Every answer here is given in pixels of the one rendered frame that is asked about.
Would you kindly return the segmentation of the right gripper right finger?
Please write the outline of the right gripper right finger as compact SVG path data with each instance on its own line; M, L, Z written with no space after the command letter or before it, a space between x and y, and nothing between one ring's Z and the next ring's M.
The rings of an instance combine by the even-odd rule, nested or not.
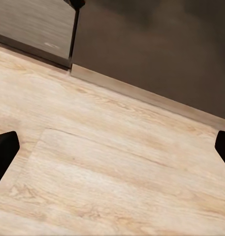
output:
M219 131L216 142L215 142L215 149L225 162L225 131Z

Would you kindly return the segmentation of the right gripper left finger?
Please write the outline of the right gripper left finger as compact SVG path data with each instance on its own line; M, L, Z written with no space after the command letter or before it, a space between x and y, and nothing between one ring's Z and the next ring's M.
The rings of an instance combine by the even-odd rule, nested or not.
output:
M20 149L16 131L0 134L0 181Z

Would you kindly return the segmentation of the poster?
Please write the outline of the poster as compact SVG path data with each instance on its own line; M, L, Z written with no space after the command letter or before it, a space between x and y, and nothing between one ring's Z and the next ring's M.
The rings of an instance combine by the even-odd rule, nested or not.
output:
M64 0L76 11L79 11L86 3L85 0Z

